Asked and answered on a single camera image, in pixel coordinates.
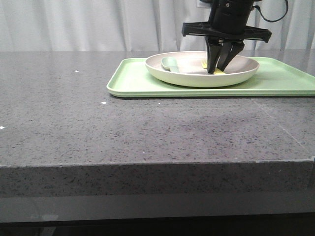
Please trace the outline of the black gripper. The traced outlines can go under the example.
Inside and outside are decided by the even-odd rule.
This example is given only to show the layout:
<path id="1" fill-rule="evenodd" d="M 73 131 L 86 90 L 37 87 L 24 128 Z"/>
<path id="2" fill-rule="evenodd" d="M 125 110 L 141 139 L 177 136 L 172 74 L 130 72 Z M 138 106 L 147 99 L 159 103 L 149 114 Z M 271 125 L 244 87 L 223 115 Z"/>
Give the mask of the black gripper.
<path id="1" fill-rule="evenodd" d="M 229 63 L 244 49 L 242 40 L 268 42 L 272 33 L 247 25 L 253 9 L 253 0 L 207 0 L 210 15 L 206 22 L 183 23 L 182 35 L 206 36 L 207 72 L 224 71 Z"/>

